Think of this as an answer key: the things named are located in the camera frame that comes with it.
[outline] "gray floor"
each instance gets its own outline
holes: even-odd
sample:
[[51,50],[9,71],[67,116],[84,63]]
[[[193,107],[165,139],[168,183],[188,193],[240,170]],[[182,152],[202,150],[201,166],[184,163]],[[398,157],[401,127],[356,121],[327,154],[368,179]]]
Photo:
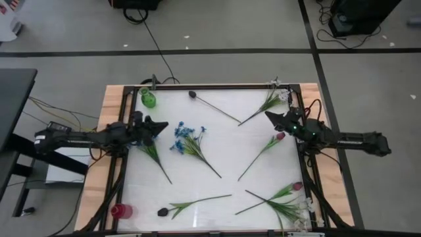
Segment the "gray floor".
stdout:
[[[318,5],[306,0],[313,32],[321,28]],[[421,4],[403,0],[365,48],[421,47],[421,30],[405,22],[421,14]],[[26,28],[0,51],[111,51],[155,49],[144,26],[132,26],[100,0],[26,0],[21,20]],[[296,1],[292,0],[164,0],[151,13],[149,27],[162,49],[302,48],[309,43]],[[347,41],[358,43],[358,38]],[[339,48],[317,42],[319,48]],[[421,114],[421,54],[321,55],[338,123],[343,131],[377,130],[389,139],[393,154],[379,158],[347,152],[366,228],[421,232],[421,165],[418,145]],[[311,55],[171,55],[166,56],[182,83],[318,82]],[[32,96],[56,106],[99,115],[107,84],[137,84],[155,73],[169,76],[158,56],[0,58],[2,68],[37,68]],[[30,102],[24,109],[44,121],[53,120]],[[97,121],[82,119],[85,127]],[[22,115],[15,132],[32,138],[43,125]],[[29,163],[23,157],[21,163]],[[13,177],[12,182],[19,182]],[[11,218],[19,187],[9,188],[0,203],[2,236],[46,236],[71,216],[79,190],[30,193],[32,216]],[[66,229],[69,233],[72,225]]]

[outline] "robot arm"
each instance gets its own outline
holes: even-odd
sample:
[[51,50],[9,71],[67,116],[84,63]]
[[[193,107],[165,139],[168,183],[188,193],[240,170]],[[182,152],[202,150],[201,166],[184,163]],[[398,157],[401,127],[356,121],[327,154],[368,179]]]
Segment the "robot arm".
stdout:
[[49,124],[45,130],[35,134],[34,145],[39,153],[48,153],[60,147],[88,147],[121,156],[134,142],[152,145],[152,139],[167,126],[167,122],[153,122],[149,116],[143,122],[143,114],[136,111],[133,113],[133,124],[114,122],[100,132],[72,132],[71,128]]
[[383,157],[391,153],[387,138],[378,132],[369,133],[335,133],[324,122],[308,118],[305,125],[299,119],[303,112],[292,107],[283,114],[265,112],[277,131],[285,131],[304,142],[304,149],[309,153],[319,154],[324,148],[355,149],[371,155]]

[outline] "small red glass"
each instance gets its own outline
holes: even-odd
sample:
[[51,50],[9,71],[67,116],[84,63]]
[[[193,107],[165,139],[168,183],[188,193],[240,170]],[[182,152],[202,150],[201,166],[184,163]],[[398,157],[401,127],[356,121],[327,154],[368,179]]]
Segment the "small red glass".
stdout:
[[133,214],[131,205],[117,203],[111,208],[111,215],[115,219],[129,219]]

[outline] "black box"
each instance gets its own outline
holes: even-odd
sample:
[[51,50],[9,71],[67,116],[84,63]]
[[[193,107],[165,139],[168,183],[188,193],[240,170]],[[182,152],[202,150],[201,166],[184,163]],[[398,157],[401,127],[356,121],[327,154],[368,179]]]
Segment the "black box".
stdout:
[[116,9],[141,9],[154,11],[162,0],[108,0],[110,5]]
[[329,28],[335,37],[373,34],[401,0],[336,0]]

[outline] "pink tulip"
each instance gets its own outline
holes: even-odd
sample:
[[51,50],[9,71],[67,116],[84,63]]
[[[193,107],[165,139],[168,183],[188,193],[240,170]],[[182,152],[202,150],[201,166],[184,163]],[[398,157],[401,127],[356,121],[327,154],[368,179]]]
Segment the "pink tulip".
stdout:
[[285,132],[280,132],[276,134],[276,139],[278,139],[279,141],[282,140],[284,137],[285,137]]
[[292,185],[292,189],[295,191],[300,190],[303,187],[303,183],[302,182],[296,182]]

